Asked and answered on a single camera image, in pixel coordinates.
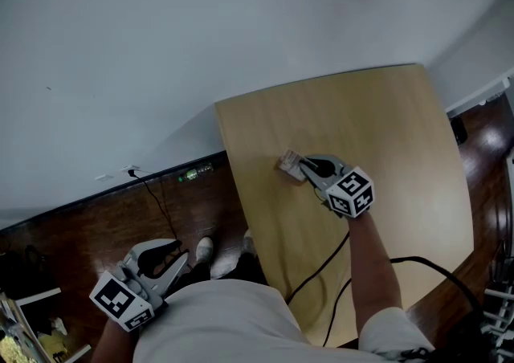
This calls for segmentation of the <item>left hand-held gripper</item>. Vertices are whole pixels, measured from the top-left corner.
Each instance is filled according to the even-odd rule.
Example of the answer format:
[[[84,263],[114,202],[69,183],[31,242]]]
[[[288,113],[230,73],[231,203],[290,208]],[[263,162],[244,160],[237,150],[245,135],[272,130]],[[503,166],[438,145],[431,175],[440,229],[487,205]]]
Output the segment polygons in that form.
[[[165,295],[188,267],[189,252],[178,239],[154,239],[138,243],[118,263],[128,267],[146,290],[143,300],[115,276],[104,271],[89,295],[110,320],[131,332],[152,320],[166,307]]]

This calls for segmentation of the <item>person's left hand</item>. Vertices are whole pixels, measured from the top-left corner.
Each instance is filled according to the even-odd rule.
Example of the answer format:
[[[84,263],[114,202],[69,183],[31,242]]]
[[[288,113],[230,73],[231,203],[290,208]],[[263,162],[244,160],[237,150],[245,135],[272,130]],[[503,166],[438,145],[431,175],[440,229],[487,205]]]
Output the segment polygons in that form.
[[[148,300],[149,296],[146,290],[141,285],[140,280],[134,276],[133,272],[122,263],[116,265],[114,276],[122,283],[124,283],[128,289],[134,292],[137,296],[143,300]]]

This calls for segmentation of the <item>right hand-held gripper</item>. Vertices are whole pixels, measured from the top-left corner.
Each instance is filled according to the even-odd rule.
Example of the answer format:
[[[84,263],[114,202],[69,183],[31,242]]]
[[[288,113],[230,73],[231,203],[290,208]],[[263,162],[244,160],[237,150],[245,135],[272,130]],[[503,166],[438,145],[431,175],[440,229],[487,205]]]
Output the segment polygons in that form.
[[[358,166],[333,155],[301,157],[304,172],[297,174],[302,186],[309,184],[323,204],[339,217],[357,218],[374,202],[371,178]]]

